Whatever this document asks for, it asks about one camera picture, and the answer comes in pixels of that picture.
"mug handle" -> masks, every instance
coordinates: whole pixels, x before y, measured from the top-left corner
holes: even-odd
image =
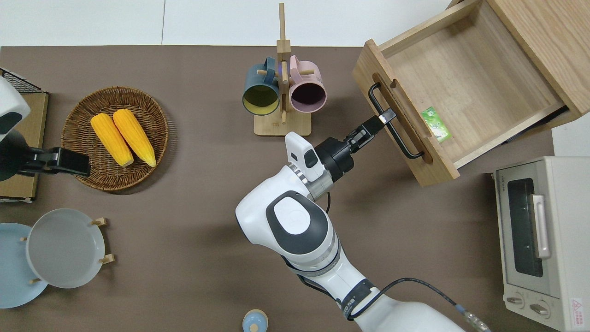
[[[299,59],[297,59],[297,56],[291,56],[291,61],[289,62],[289,74],[291,74],[291,78],[295,83],[303,81],[303,78],[299,73]]]
[[[264,75],[264,84],[271,85],[273,84],[274,80],[274,66],[276,61],[273,57],[267,57],[266,61],[264,62],[264,70],[266,70],[266,75]]]

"wooden cabinet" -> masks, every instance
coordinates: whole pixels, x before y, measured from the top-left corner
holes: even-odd
[[[465,0],[382,45],[367,41],[353,75],[365,95],[380,83],[400,137],[424,152],[406,158],[418,182],[440,183],[539,121],[551,117],[551,128],[587,113],[587,17],[584,0]],[[431,106],[451,138],[438,142],[423,120]]]

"pink mug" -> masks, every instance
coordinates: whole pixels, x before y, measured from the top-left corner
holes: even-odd
[[[313,74],[301,75],[300,72],[304,70],[313,70]],[[299,61],[296,56],[291,56],[289,73],[293,79],[289,88],[289,99],[293,109],[311,113],[322,108],[326,103],[326,88],[316,64],[311,61]]]

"mug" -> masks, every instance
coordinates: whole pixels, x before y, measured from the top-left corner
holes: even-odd
[[[301,71],[313,70],[313,74],[301,75]],[[303,113],[319,110],[326,103],[326,89],[322,75],[316,64],[311,61],[299,61],[291,56],[289,73],[293,83],[289,88],[289,99],[293,109]]]
[[[253,65],[246,75],[242,104],[254,115],[268,115],[278,108],[278,81],[275,77],[275,59],[267,57],[264,64]]]

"corn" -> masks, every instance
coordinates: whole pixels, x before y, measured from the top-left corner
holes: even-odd
[[[90,119],[90,125],[117,164],[123,167],[131,165],[133,156],[108,114],[95,115]]]
[[[152,144],[133,113],[128,109],[120,109],[113,114],[113,120],[133,152],[151,167],[156,167]]]

